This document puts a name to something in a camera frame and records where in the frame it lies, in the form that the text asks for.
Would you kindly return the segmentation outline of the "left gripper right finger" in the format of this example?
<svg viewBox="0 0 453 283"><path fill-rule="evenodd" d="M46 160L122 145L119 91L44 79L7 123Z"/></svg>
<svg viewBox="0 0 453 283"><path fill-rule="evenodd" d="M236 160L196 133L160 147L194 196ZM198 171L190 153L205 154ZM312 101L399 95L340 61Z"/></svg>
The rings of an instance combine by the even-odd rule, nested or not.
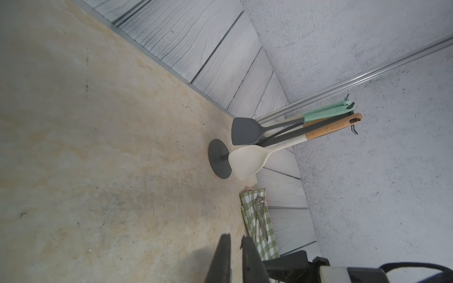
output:
<svg viewBox="0 0 453 283"><path fill-rule="evenodd" d="M267 270L251 237L242 238L241 249L243 250L243 283L270 283Z"/></svg>

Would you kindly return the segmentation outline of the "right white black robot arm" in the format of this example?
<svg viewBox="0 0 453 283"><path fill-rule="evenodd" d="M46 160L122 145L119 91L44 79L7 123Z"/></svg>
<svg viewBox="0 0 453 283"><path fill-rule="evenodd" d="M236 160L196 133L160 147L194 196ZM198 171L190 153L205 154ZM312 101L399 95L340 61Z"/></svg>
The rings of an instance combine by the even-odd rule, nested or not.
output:
<svg viewBox="0 0 453 283"><path fill-rule="evenodd" d="M306 251L297 251L264 261L271 279L281 283L388 283L387 273L399 268L427 268L437 274L422 279L423 283L451 283L453 270L437 264L392 262L379 268L334 267L329 260L316 257L309 261Z"/></svg>

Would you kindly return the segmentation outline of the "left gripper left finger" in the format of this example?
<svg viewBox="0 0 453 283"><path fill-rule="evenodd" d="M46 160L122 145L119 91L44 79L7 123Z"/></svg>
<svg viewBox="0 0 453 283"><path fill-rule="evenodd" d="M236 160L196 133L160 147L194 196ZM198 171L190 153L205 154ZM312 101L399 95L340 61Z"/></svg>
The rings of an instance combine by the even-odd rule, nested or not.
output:
<svg viewBox="0 0 453 283"><path fill-rule="evenodd" d="M230 283L231 273L231 236L230 234L222 234L205 283Z"/></svg>

